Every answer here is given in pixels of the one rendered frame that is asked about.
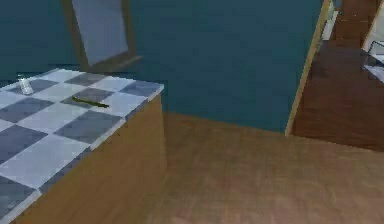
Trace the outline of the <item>dark green utensil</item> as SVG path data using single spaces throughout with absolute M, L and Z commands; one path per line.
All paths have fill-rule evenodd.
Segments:
M 80 103 L 80 104 L 87 104 L 87 105 L 101 107 L 101 108 L 108 108 L 109 107 L 109 105 L 104 104 L 104 103 L 94 102 L 94 101 L 90 101 L 90 100 L 86 100 L 86 99 L 80 99 L 80 98 L 73 97 L 73 96 L 71 97 L 71 99 L 74 102 L 77 102 L 77 103 Z

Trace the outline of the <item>wooden counter with checkered top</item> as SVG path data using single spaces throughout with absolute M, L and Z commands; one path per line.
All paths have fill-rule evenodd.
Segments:
M 65 69 L 25 79 L 30 95 L 19 81 L 0 88 L 0 224 L 10 224 L 164 89 Z

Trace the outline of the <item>black-framed chair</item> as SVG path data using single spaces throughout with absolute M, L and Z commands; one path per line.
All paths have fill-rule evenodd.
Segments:
M 372 41 L 364 47 L 363 68 L 384 84 L 384 41 Z

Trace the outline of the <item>wood-framed window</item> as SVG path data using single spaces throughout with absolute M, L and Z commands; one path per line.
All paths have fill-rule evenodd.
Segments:
M 136 64 L 130 0 L 61 0 L 81 71 L 115 73 Z

